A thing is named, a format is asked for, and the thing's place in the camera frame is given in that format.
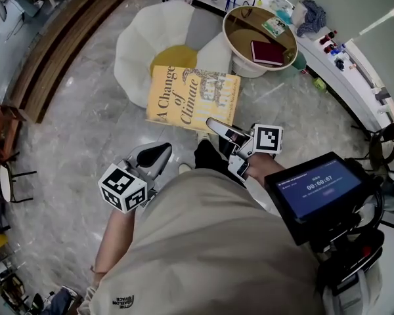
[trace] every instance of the marble floor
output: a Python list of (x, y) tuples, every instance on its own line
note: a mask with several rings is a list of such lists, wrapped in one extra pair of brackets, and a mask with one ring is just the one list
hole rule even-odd
[[(123, 2), (75, 59), (43, 123), (22, 128), (14, 167), (38, 174), (16, 183), (17, 198), (34, 200), (10, 205), (8, 235), (18, 250), (18, 275), (31, 295), (46, 295), (61, 284), (84, 293), (111, 210), (97, 187), (109, 164), (154, 141), (173, 145), (159, 187), (176, 176), (180, 163), (193, 164), (195, 133), (147, 122), (145, 111), (130, 103), (113, 74), (118, 35), (139, 9), (158, 2)], [(243, 78), (234, 123), (247, 129), (254, 122), (283, 126), (277, 161), (285, 167), (330, 150), (341, 157), (361, 156), (366, 150), (362, 134), (350, 128), (349, 114), (330, 94), (316, 90), (309, 75)], [(249, 187), (260, 200), (265, 198), (258, 184)]]
[(43, 33), (46, 23), (60, 12), (66, 2), (55, 1), (58, 3), (56, 9), (53, 10), (50, 2), (45, 0), (34, 17), (24, 13), (24, 19), (21, 7), (13, 0), (6, 1), (7, 18), (5, 21), (0, 18), (0, 104), (7, 102), (9, 85), (20, 69), (21, 61), (27, 55), (32, 41), (39, 33)]

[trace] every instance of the blue cloth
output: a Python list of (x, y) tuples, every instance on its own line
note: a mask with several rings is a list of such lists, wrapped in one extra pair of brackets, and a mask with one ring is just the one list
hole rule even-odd
[(305, 22), (297, 29), (296, 35), (301, 37), (304, 33), (318, 33), (326, 25), (326, 13), (312, 0), (304, 0), (302, 3), (308, 11), (305, 15)]
[(64, 315), (72, 302), (72, 296), (67, 289), (60, 291), (51, 299), (51, 304), (40, 315)]

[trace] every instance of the yellow cushion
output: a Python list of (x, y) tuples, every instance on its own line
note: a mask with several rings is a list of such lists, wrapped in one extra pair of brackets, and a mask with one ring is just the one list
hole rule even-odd
[(7, 244), (7, 236), (5, 234), (0, 234), (0, 247)]
[(197, 52), (186, 45), (174, 45), (159, 54), (150, 64), (150, 76), (152, 77), (155, 66), (178, 66), (180, 68), (195, 68), (197, 64)]

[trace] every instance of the hand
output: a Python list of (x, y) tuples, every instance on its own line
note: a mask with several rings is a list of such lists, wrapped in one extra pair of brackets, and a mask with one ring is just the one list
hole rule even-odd
[(267, 153), (254, 153), (254, 155), (250, 156), (248, 159), (248, 163), (250, 166), (245, 174), (257, 180), (263, 188), (265, 187), (264, 178), (267, 175), (277, 173), (284, 169)]

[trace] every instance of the display screen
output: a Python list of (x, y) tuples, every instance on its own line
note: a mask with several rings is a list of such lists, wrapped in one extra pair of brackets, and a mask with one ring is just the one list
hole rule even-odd
[(361, 181), (340, 161), (332, 160), (277, 184), (298, 218), (324, 207)]

